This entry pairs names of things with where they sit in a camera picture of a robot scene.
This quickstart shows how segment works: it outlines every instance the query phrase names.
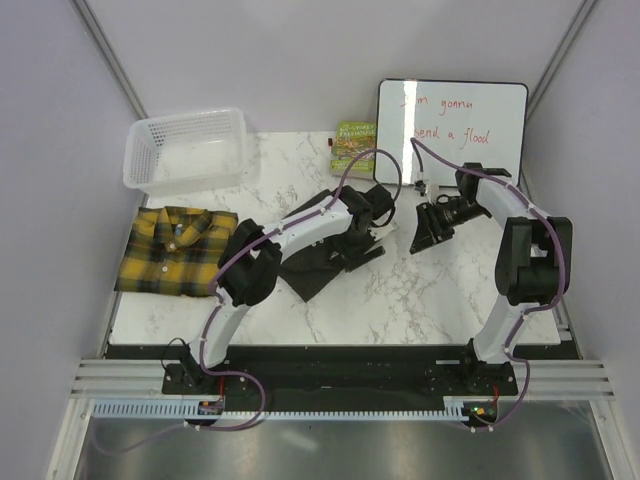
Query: whiteboard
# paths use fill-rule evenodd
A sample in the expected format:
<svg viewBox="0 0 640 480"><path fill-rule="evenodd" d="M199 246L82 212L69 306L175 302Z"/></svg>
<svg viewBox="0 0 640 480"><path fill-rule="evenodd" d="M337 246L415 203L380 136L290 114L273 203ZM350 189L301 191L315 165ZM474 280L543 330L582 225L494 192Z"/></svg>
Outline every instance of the whiteboard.
<svg viewBox="0 0 640 480"><path fill-rule="evenodd" d="M418 162L410 138L457 165L479 162L502 167L520 178L528 90L521 83L383 80L378 91L378 148L402 167L402 183L414 183ZM422 154L425 178L455 186L455 171ZM398 173L384 155L376 156L374 177L397 183Z"/></svg>

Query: whiteboard frame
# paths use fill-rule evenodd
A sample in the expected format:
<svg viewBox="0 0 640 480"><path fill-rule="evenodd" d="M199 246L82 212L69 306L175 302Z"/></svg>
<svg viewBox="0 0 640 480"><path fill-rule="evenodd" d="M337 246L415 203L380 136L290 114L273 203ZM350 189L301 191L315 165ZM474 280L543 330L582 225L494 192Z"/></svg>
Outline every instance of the whiteboard frame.
<svg viewBox="0 0 640 480"><path fill-rule="evenodd" d="M529 109L529 87L522 82L482 82L482 81L476 81L476 80L434 80L434 79L422 79L422 78L384 78L382 80L380 80L380 83L378 84L378 99L376 101L376 148L378 147L378 125L380 124L380 88L382 87L382 84L384 82L387 81L394 81L394 82L406 82L406 81L410 81L410 82L423 82L423 83L472 83L475 85L520 85L523 86L525 91L527 92L527 97L525 99L525 106L524 106L524 121L522 123L522 140L520 142L520 162L518 164L518 175L517 175L517 179L515 179L515 183L516 185L520 185L520 181L522 180L522 156L524 154L524 134L525 131L527 129L527 115L528 115L528 109ZM374 155L373 159L373 180L376 183L380 183L378 181L378 179L376 178L376 161L377 161L377 155ZM439 185L440 188L457 188L457 185Z"/></svg>

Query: shirt collar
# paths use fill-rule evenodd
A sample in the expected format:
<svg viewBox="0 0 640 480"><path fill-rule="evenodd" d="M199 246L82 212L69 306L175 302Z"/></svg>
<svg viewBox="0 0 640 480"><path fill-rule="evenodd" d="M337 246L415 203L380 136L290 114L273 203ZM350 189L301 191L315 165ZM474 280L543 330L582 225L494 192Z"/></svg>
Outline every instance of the shirt collar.
<svg viewBox="0 0 640 480"><path fill-rule="evenodd" d="M182 222L182 228L179 232L180 234L176 235L176 225L180 222ZM158 241L165 245L167 250L189 247L211 228L212 222L213 213L208 210L165 207L158 214L154 235Z"/></svg>

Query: gray wall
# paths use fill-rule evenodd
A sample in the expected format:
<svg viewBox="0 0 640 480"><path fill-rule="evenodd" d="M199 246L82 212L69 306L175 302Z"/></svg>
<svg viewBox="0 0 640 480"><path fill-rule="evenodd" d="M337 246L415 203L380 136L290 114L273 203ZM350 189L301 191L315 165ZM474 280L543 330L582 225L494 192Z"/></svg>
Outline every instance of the gray wall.
<svg viewBox="0 0 640 480"><path fill-rule="evenodd" d="M150 116L375 120L385 77L533 87L581 0L88 0Z"/></svg>
<svg viewBox="0 0 640 480"><path fill-rule="evenodd" d="M0 465L32 480L103 328L134 118L66 0L3 2L0 65Z"/></svg>
<svg viewBox="0 0 640 480"><path fill-rule="evenodd" d="M608 366L640 453L640 2L602 2L535 112L525 173L575 227L568 293L585 353Z"/></svg>

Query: folded shirt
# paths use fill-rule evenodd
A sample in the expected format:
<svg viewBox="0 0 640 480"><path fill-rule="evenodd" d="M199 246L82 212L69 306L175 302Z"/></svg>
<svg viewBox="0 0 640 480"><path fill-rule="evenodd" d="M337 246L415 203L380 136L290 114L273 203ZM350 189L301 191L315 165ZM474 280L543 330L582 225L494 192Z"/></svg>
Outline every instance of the folded shirt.
<svg viewBox="0 0 640 480"><path fill-rule="evenodd" d="M140 208L115 290L209 296L207 287L237 224L231 212Z"/></svg>

